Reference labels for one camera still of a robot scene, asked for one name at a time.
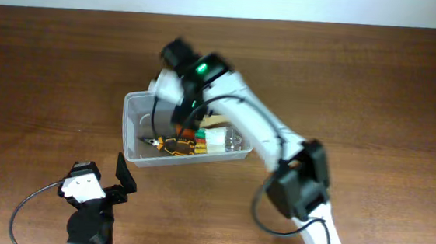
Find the orange black needle-nose pliers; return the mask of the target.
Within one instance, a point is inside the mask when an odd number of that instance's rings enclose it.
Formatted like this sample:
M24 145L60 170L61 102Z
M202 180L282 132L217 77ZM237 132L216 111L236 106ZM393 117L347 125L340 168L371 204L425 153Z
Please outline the orange black needle-nose pliers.
M194 155L195 142L192 139L176 137L138 137L144 144L151 145L159 152L165 152L172 156Z

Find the clear screwdriver bit pack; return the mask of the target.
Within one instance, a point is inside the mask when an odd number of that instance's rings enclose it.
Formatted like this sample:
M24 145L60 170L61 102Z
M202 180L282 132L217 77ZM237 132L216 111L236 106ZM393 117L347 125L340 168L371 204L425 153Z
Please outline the clear screwdriver bit pack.
M194 133L194 154L218 154L240 151L245 148L245 140L234 127L199 129Z

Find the clear plastic container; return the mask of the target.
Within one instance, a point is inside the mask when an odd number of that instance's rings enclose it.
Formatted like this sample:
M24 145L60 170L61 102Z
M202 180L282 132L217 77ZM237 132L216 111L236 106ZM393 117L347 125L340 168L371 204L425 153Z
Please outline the clear plastic container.
M145 138L151 139L155 134L174 137L175 128L170 123L175 106L165 100L154 102L151 92L130 92L125 96L123 108L123 149L125 159L138 167L175 166L203 162L224 162L244 159L253 146L231 124L227 127L226 152L201 155L172 156L159 151L155 146L145 143Z

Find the red handled cutting pliers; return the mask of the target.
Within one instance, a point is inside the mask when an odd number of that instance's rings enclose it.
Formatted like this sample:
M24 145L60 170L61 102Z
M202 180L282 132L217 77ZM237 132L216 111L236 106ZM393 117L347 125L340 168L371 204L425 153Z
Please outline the red handled cutting pliers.
M175 131L176 131L176 135L180 135L182 138L186 138L186 139L194 138L195 130L191 129L190 127L184 128L182 124L176 124Z

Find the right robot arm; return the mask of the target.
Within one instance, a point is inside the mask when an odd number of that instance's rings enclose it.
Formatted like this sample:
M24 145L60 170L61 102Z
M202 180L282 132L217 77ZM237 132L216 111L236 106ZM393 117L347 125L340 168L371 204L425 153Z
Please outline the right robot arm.
M221 55L201 56L183 39L175 39L164 46L161 57L166 69L150 88L176 106L171 121L177 137L197 131L208 112L223 114L264 161L269 176L250 207L259 229L281 236L257 214L261 198L267 196L281 215L295 223L296 229L284 236L300 235L305 244L342 244L332 217L330 172L321 141L307 140L285 126Z

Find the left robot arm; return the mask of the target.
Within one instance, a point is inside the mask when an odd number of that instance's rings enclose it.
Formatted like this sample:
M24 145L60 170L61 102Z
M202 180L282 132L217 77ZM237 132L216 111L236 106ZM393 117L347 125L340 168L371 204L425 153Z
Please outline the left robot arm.
M58 196L76 209L66 225L66 244L113 244L113 206L126 203L137 192L137 184L122 152L116 167L120 182L103 188L100 177L95 162L77 162L58 187Z

